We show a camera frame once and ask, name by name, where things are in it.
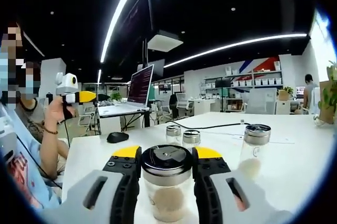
computer mouse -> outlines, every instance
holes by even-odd
[[[118,142],[128,140],[128,134],[123,132],[112,132],[108,135],[106,141],[110,144],[116,144]]]

black ceiling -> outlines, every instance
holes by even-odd
[[[135,1],[128,0],[120,21]],[[118,2],[22,0],[19,11],[22,28],[45,55],[42,57],[24,40],[26,58],[61,57],[67,64],[67,72],[76,74],[81,82],[96,82],[100,68],[101,80],[105,82],[112,82],[113,76],[129,81],[138,62],[142,61],[141,48],[136,46],[125,58],[113,51],[112,36],[106,60],[103,65],[100,63],[106,33]],[[149,50],[149,61],[165,58],[166,63],[245,39],[308,33],[314,9],[313,0],[152,0],[151,3],[155,28],[175,33],[184,42],[168,53]],[[164,77],[248,58],[285,53],[298,55],[307,42],[307,39],[279,40],[232,48],[168,67]]]

bracelet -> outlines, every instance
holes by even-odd
[[[52,134],[52,135],[57,135],[57,134],[58,134],[58,131],[52,132],[52,131],[46,129],[44,125],[43,125],[43,129],[44,129],[46,132],[48,132],[49,134]]]

green plant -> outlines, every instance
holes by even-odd
[[[294,93],[294,89],[291,88],[290,86],[284,87],[283,90],[285,90],[290,95],[293,95],[293,93]]]
[[[328,88],[324,88],[323,92],[323,100],[318,102],[318,107],[321,109],[322,106],[325,108],[333,107],[333,111],[336,112],[337,106],[337,82],[333,81],[330,90]]]
[[[112,93],[111,95],[110,95],[110,99],[114,99],[114,100],[118,100],[118,101],[120,101],[121,99],[122,99],[122,96],[121,96],[121,94],[120,93]]]
[[[326,67],[329,80],[332,82],[331,87],[324,88],[322,95],[323,100],[318,102],[318,107],[325,108],[333,107],[333,111],[336,112],[337,107],[337,63],[329,61],[331,66]]]

potted plant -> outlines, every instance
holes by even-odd
[[[336,121],[337,107],[337,63],[331,62],[326,68],[329,81],[320,82],[321,100],[318,102],[320,119],[326,123],[333,124]]]
[[[122,96],[121,96],[121,94],[120,94],[119,92],[116,92],[116,93],[112,93],[112,94],[110,95],[110,99],[111,99],[111,100],[121,101]]]
[[[279,90],[279,100],[286,101],[289,100],[289,96],[292,96],[294,89],[290,86],[286,86],[283,89]]]

